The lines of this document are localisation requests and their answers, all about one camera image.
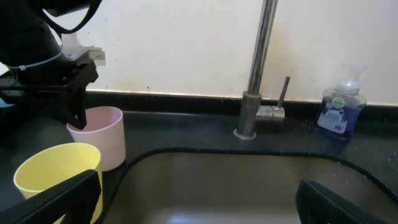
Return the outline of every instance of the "bottle label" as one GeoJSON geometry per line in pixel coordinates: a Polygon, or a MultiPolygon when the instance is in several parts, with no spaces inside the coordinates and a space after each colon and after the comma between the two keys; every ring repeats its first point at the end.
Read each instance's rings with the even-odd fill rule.
{"type": "Polygon", "coordinates": [[[346,131],[347,119],[344,117],[344,99],[334,98],[326,104],[326,110],[322,111],[318,119],[318,125],[327,130],[343,134],[346,131]]]}

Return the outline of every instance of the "green logo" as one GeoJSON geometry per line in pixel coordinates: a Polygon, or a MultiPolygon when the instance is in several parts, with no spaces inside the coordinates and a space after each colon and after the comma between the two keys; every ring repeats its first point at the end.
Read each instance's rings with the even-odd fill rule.
{"type": "Polygon", "coordinates": [[[342,108],[342,107],[344,107],[344,104],[345,104],[346,102],[344,102],[344,100],[343,100],[342,98],[336,97],[336,98],[333,99],[333,101],[332,101],[331,103],[332,103],[332,105],[333,105],[335,108],[342,108]]]}

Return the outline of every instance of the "sink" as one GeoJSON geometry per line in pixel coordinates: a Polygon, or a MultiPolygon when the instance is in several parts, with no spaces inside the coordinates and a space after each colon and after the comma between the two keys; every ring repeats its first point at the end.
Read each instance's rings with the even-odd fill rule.
{"type": "Polygon", "coordinates": [[[398,223],[398,206],[339,162],[180,152],[156,154],[130,168],[104,223],[300,223],[295,194],[304,178],[398,223]]]}

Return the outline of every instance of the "cup rim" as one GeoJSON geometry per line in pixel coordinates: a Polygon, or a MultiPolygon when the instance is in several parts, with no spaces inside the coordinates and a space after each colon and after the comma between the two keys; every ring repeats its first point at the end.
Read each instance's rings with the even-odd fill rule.
{"type": "Polygon", "coordinates": [[[95,169],[96,167],[98,167],[98,165],[99,165],[100,162],[101,162],[101,152],[100,152],[100,150],[99,150],[97,147],[95,147],[95,146],[93,146],[93,145],[91,145],[91,144],[82,143],[82,142],[70,142],[70,143],[65,143],[65,144],[59,144],[59,145],[52,146],[52,147],[50,147],[50,148],[44,149],[44,150],[42,150],[42,151],[40,151],[40,152],[34,154],[33,156],[29,157],[27,160],[25,160],[25,161],[18,167],[18,169],[17,169],[17,170],[15,171],[15,173],[14,173],[14,178],[13,178],[13,179],[14,179],[14,185],[15,185],[18,189],[23,190],[23,191],[25,191],[25,192],[30,192],[30,193],[41,193],[41,192],[43,192],[44,190],[28,190],[28,189],[25,189],[25,188],[21,187],[21,186],[17,183],[17,174],[19,173],[19,171],[21,170],[21,168],[25,165],[25,163],[27,163],[29,160],[31,160],[31,159],[33,159],[33,158],[35,158],[35,157],[41,155],[42,153],[45,153],[45,152],[49,151],[49,150],[54,150],[54,149],[56,149],[57,147],[65,146],[65,145],[70,145],[70,144],[84,144],[84,145],[88,145],[88,146],[91,146],[92,148],[96,149],[96,152],[98,152],[98,154],[99,154],[99,159],[98,159],[98,163],[94,166],[93,169],[95,169]]]}
{"type": "Polygon", "coordinates": [[[71,124],[67,123],[67,129],[68,129],[68,131],[73,132],[73,133],[78,133],[78,134],[91,134],[91,133],[96,133],[96,132],[98,132],[98,131],[102,131],[102,130],[105,130],[105,129],[108,129],[108,128],[114,126],[114,125],[117,124],[121,119],[123,119],[123,111],[122,111],[121,109],[117,108],[117,107],[114,107],[114,106],[97,106],[97,107],[94,107],[94,108],[87,109],[86,111],[88,111],[88,110],[94,110],[94,109],[98,109],[98,108],[112,108],[112,109],[117,109],[117,111],[120,112],[120,117],[119,117],[119,119],[118,119],[117,121],[115,121],[114,123],[108,125],[107,127],[104,127],[104,128],[101,128],[101,129],[97,129],[97,130],[94,130],[94,131],[82,131],[82,130],[75,131],[75,130],[73,130],[73,129],[71,129],[71,128],[69,127],[69,125],[71,125],[71,124]]]}

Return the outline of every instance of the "yellow cup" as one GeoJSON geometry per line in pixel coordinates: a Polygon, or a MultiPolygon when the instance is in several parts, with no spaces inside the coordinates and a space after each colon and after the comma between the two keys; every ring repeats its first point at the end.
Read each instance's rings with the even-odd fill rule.
{"type": "Polygon", "coordinates": [[[91,219],[94,223],[102,211],[102,170],[101,153],[90,144],[61,144],[37,153],[18,167],[14,184],[28,199],[88,169],[98,172],[101,183],[101,195],[91,219]]]}

